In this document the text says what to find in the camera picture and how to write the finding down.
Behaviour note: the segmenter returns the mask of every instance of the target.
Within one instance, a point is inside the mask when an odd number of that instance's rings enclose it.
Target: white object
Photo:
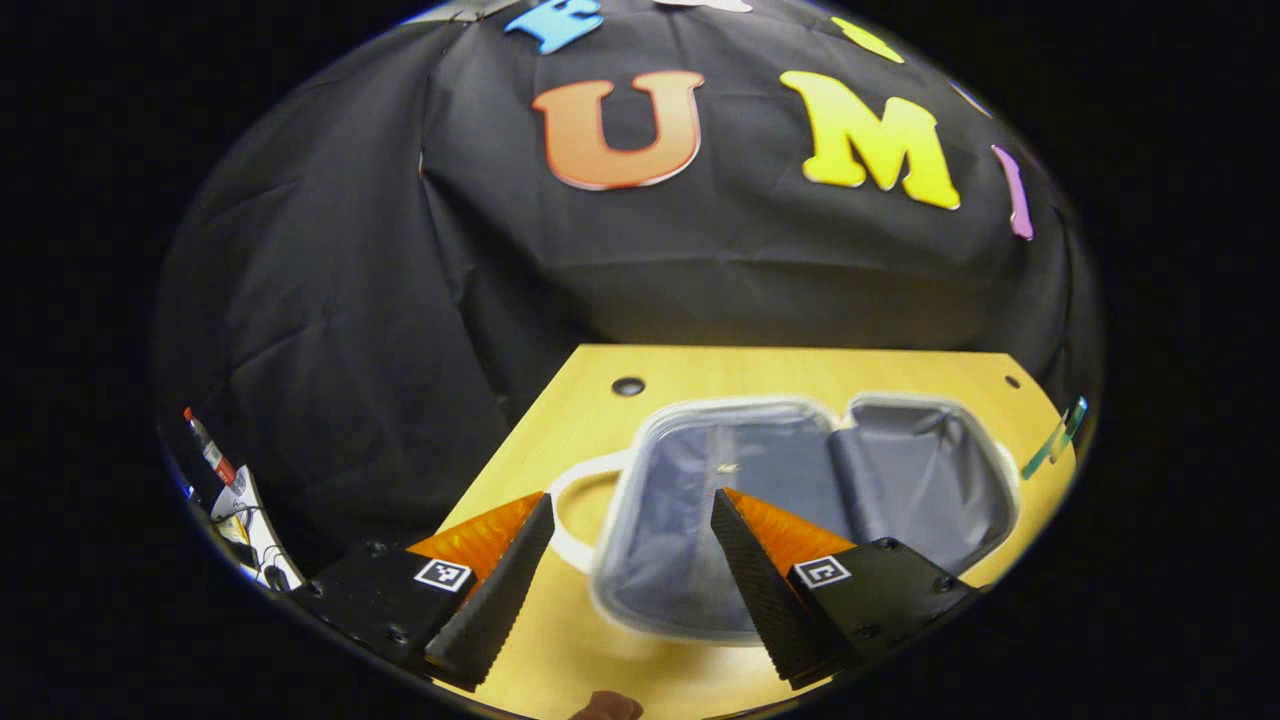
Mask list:
[[[236,492],[225,487],[223,492],[218,495],[218,501],[214,502],[214,510],[210,514],[215,520],[220,520],[232,514],[236,514],[241,523],[244,525],[244,530],[248,533],[250,544],[257,552],[257,561],[261,566],[260,569],[253,569],[247,565],[241,565],[242,573],[248,575],[253,582],[270,587],[266,579],[266,568],[274,566],[284,573],[284,579],[289,585],[289,589],[296,589],[302,584],[302,574],[285,555],[284,548],[280,546],[280,539],[275,536],[275,529],[271,528],[271,521],[266,516],[266,510],[262,509],[262,502],[257,496],[257,486],[253,483],[253,474],[250,471],[247,465],[241,466],[236,471],[236,486],[243,486],[243,492],[236,495]]]

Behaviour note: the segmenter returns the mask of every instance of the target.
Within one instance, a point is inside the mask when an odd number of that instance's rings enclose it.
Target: gray fabric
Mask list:
[[[998,465],[956,414],[863,406],[831,436],[855,542],[893,537],[960,574],[1004,541],[1014,510]]]

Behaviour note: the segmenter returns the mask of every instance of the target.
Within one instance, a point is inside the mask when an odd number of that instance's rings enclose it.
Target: screw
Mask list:
[[[399,625],[387,625],[387,638],[396,644],[408,644],[408,635],[404,634],[404,628]]]
[[[644,380],[640,378],[618,378],[613,382],[613,392],[622,397],[631,397],[644,392]]]

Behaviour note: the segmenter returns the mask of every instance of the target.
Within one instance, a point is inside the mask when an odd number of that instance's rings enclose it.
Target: letter m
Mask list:
[[[782,85],[804,97],[813,126],[813,158],[804,163],[812,182],[859,187],[867,172],[881,190],[897,183],[902,161],[909,172],[902,190],[911,200],[947,210],[960,206],[960,193],[951,184],[946,158],[936,132],[937,120],[928,110],[901,97],[884,102],[883,118],[867,106],[838,79],[788,70]],[[854,159],[854,150],[864,168]]]

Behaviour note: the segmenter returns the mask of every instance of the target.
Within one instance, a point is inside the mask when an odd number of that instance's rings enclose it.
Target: plastic container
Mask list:
[[[628,450],[566,471],[553,501],[608,471],[621,475],[596,548],[558,520],[552,548],[589,574],[607,619],[677,642],[760,644],[710,530],[719,487],[855,543],[895,537],[957,575],[998,547],[1018,516],[1012,456],[938,397],[864,393],[844,418],[808,397],[671,405]]]

